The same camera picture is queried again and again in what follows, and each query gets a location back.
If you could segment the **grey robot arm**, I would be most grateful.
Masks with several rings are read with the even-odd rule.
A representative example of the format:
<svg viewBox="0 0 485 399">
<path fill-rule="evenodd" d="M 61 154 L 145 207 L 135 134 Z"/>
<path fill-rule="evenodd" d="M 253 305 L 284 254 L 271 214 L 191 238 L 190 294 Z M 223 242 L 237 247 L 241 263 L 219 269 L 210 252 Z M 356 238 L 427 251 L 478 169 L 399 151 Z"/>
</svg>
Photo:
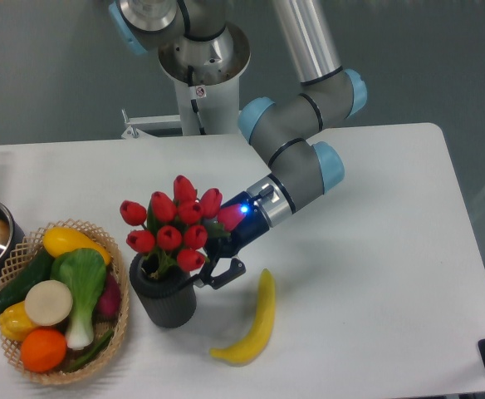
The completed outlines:
<svg viewBox="0 0 485 399">
<path fill-rule="evenodd" d="M 156 50 L 173 81 L 184 135 L 241 133 L 269 174 L 232 200 L 245 214 L 226 239 L 206 247 L 208 262 L 190 278 L 220 288 L 245 268 L 238 252 L 339 184 L 344 166 L 326 143 L 309 139 L 366 103 L 361 76 L 345 69 L 317 1 L 275 1 L 301 93 L 278 105 L 266 97 L 239 104 L 239 78 L 250 60 L 244 32 L 228 22 L 223 1 L 114 1 L 110 15 L 136 54 Z M 214 275 L 222 258 L 232 263 Z"/>
</svg>

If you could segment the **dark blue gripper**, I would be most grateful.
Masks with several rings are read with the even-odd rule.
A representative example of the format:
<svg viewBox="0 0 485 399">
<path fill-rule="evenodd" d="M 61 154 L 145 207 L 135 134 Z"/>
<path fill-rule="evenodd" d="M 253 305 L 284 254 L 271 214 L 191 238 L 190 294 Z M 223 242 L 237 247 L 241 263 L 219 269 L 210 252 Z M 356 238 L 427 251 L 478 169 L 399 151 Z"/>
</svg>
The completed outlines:
<svg viewBox="0 0 485 399">
<path fill-rule="evenodd" d="M 220 223 L 232 229 L 223 237 L 208 238 L 205 252 L 211 262 L 206 263 L 198 273 L 197 287 L 220 289 L 245 274 L 245 264 L 233 256 L 269 230 L 266 218 L 251 203 L 251 199 L 251 195 L 243 191 L 221 206 L 218 212 Z M 229 267 L 221 274 L 213 276 L 220 258 L 231 258 Z"/>
</svg>

